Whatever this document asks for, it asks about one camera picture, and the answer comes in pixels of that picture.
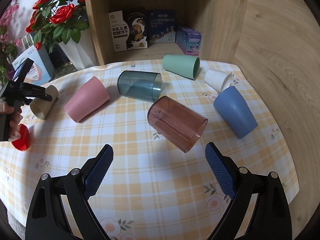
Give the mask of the person's left hand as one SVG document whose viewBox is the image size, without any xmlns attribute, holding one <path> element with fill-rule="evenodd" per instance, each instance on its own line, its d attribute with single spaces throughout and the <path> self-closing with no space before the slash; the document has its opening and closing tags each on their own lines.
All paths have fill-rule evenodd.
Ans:
<svg viewBox="0 0 320 240">
<path fill-rule="evenodd" d="M 8 141 L 15 141 L 20 139 L 20 128 L 19 124 L 20 121 L 22 120 L 22 109 L 20 108 L 19 110 L 15 110 L 14 107 L 9 106 L 6 102 L 1 101 L 1 106 L 0 106 L 0 114 L 1 116 L 6 116 L 7 114 L 12 114 L 11 120 L 10 120 L 10 129 L 9 129 L 9 134 L 8 134 Z"/>
</svg>

